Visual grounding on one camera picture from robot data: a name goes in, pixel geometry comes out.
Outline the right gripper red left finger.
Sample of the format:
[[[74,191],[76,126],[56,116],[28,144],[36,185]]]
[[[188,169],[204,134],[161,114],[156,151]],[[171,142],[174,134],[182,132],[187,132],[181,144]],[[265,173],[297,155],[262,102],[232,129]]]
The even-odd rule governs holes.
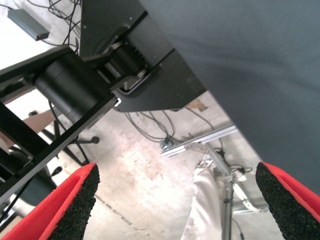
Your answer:
[[[2,239],[82,240],[99,183],[96,163],[77,169]]]

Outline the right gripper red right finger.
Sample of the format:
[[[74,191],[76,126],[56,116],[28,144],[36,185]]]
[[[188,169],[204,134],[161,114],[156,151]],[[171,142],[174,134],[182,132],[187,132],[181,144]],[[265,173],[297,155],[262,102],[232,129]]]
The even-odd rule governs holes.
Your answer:
[[[256,183],[285,240],[320,238],[320,196],[282,169],[261,161]]]

